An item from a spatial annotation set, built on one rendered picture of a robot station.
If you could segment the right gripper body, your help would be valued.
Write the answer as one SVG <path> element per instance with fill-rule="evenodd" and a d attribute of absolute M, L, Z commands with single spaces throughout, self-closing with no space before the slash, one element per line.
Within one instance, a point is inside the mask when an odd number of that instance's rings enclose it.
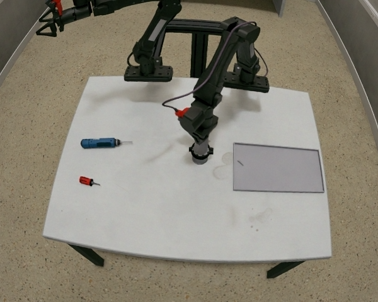
<path fill-rule="evenodd" d="M 52 25 L 54 27 L 54 31 L 57 32 L 57 28 L 55 23 L 59 28 L 59 31 L 64 31 L 64 25 L 68 23 L 72 23 L 77 21 L 75 13 L 75 7 L 62 10 L 61 0 L 52 0 L 52 2 L 56 2 L 55 6 L 58 8 L 56 9 L 56 13 L 53 14 L 52 18 Z"/>

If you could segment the red screwdriver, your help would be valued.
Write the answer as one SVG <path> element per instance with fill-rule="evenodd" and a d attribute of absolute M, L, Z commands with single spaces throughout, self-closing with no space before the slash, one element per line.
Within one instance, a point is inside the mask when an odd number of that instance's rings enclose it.
<path fill-rule="evenodd" d="M 89 178 L 83 177 L 83 176 L 81 176 L 79 178 L 79 182 L 82 183 L 82 184 L 89 185 L 89 186 L 92 186 L 93 184 L 97 184 L 97 183 L 93 182 L 93 179 L 89 179 Z M 97 184 L 97 185 L 100 186 L 100 184 Z"/>

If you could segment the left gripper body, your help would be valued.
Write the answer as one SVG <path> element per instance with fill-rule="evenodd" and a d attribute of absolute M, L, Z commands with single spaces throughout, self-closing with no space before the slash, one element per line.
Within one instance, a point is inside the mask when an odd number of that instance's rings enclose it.
<path fill-rule="evenodd" d="M 183 117 L 183 114 L 188 110 L 189 108 L 185 108 L 183 111 L 178 110 L 179 112 L 175 112 L 176 116 Z M 213 121 L 212 121 L 213 119 Z M 209 135 L 211 131 L 216 127 L 218 124 L 219 117 L 216 115 L 212 115 L 211 118 L 205 119 L 205 121 L 193 132 L 192 135 L 196 136 L 197 138 L 205 138 L 206 135 Z"/>

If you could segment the blue electric screwdriver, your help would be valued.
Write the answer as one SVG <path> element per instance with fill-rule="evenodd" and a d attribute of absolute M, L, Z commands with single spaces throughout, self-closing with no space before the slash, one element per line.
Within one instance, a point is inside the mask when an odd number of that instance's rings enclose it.
<path fill-rule="evenodd" d="M 99 148 L 99 147 L 115 147 L 121 143 L 131 143 L 132 141 L 122 142 L 115 138 L 87 138 L 81 140 L 82 148 Z"/>

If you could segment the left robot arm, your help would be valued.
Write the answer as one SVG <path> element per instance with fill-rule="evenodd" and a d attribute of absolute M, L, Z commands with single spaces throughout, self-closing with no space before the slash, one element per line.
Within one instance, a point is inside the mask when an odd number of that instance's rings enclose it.
<path fill-rule="evenodd" d="M 260 34 L 260 27 L 250 23 L 240 26 L 231 33 L 235 27 L 246 22 L 234 16 L 220 24 L 219 28 L 223 31 L 217 50 L 193 90 L 206 79 L 207 82 L 193 93 L 195 100 L 183 117 L 178 117 L 181 127 L 188 133 L 193 133 L 205 119 L 212 117 L 214 108 L 222 101 L 223 83 L 269 89 L 268 78 L 256 75 L 261 66 L 255 54 L 254 42 Z M 227 71 L 237 49 L 239 50 L 237 63 L 241 67 L 241 74 Z"/>

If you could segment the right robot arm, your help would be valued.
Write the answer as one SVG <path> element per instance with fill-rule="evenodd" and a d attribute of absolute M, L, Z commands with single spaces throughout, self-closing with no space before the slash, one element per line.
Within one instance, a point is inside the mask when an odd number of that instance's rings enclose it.
<path fill-rule="evenodd" d="M 116 10 L 135 4 L 159 1 L 156 13 L 145 33 L 135 43 L 132 51 L 135 62 L 140 65 L 130 65 L 125 71 L 125 78 L 170 78 L 172 66 L 155 65 L 152 50 L 168 21 L 182 9 L 178 0 L 72 0 L 75 6 L 77 20 L 114 13 Z M 91 2 L 91 3 L 90 3 Z M 91 4 L 93 10 L 91 8 Z M 173 16 L 172 16 L 173 15 Z"/>

